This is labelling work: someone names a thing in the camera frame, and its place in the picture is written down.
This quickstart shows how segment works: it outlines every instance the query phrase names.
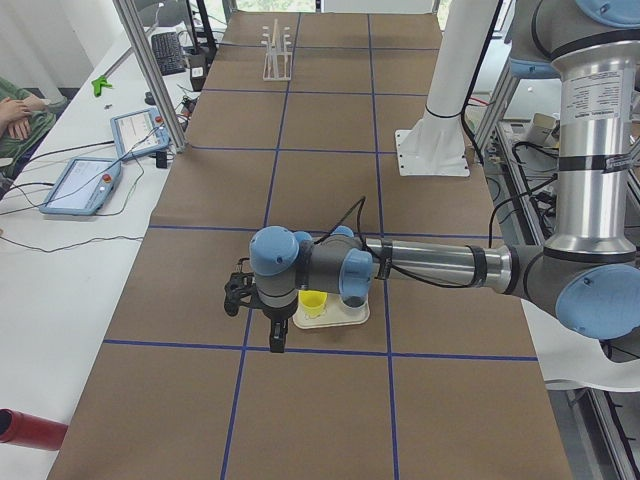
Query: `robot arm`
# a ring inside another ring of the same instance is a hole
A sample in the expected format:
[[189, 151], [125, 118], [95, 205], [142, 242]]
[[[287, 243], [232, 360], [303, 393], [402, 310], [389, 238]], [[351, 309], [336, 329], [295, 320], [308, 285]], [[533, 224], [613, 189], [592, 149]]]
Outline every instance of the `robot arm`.
[[344, 228], [318, 242], [268, 227], [251, 240], [254, 273], [240, 268], [227, 284], [227, 313], [262, 309], [271, 319], [271, 350], [282, 352], [298, 289], [357, 301], [374, 277], [400, 276], [515, 295], [592, 338], [640, 326], [636, 248], [624, 236], [640, 2], [518, 0], [512, 32], [513, 72], [540, 78], [550, 64], [563, 84], [557, 226], [543, 247], [365, 240]]

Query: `computer mouse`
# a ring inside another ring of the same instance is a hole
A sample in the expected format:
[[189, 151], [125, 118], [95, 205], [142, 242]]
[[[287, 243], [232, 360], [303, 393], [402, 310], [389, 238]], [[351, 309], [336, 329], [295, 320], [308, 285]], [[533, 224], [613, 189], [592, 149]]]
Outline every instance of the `computer mouse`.
[[151, 92], [146, 92], [144, 94], [144, 103], [146, 103], [147, 105], [155, 105], [156, 101], [153, 98], [153, 95], [151, 95]]

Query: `green object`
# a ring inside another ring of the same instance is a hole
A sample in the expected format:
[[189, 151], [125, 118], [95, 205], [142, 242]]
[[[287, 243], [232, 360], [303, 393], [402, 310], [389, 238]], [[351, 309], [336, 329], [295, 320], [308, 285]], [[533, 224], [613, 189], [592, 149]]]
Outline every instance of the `green object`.
[[[12, 100], [24, 100], [30, 96], [31, 92], [24, 88], [18, 88], [13, 83], [0, 77], [0, 100], [7, 97]], [[13, 158], [13, 163], [0, 169], [0, 172], [5, 176], [11, 176], [16, 160], [39, 140], [42, 140], [55, 123], [56, 116], [53, 113], [47, 110], [36, 111], [31, 112], [31, 118], [29, 118], [31, 135], [26, 140], [16, 140], [9, 137], [7, 132], [2, 132], [0, 136], [0, 158]]]
[[91, 85], [93, 85], [93, 95], [95, 97], [99, 97], [100, 95], [102, 95], [103, 87], [113, 88], [113, 85], [107, 82], [107, 77], [105, 77], [104, 75], [100, 75], [98, 78], [93, 80], [91, 82]]

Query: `person's hand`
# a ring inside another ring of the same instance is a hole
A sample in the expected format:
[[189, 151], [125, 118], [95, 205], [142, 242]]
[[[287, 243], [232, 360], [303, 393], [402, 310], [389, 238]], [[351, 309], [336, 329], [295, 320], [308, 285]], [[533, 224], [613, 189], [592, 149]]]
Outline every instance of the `person's hand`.
[[9, 136], [14, 140], [26, 140], [31, 135], [31, 125], [29, 124], [29, 118], [21, 118], [20, 120], [14, 120], [7, 125], [7, 132]]
[[29, 107], [22, 100], [4, 98], [0, 101], [0, 123], [9, 124], [31, 115]]

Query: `green shirt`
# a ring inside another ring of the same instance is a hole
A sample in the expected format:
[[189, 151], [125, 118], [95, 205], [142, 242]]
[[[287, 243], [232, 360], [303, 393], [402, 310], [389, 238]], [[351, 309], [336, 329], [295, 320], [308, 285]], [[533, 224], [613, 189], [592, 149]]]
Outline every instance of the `green shirt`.
[[[23, 88], [16, 87], [13, 83], [0, 77], [0, 100], [9, 97], [13, 100], [24, 100], [31, 95]], [[42, 139], [51, 130], [56, 122], [56, 116], [48, 112], [32, 112], [29, 118], [31, 125], [31, 135], [26, 140], [15, 140], [9, 136], [7, 131], [0, 137], [0, 158], [13, 158], [13, 163], [8, 167], [0, 169], [5, 176], [11, 175], [16, 160], [18, 160], [33, 144]]]

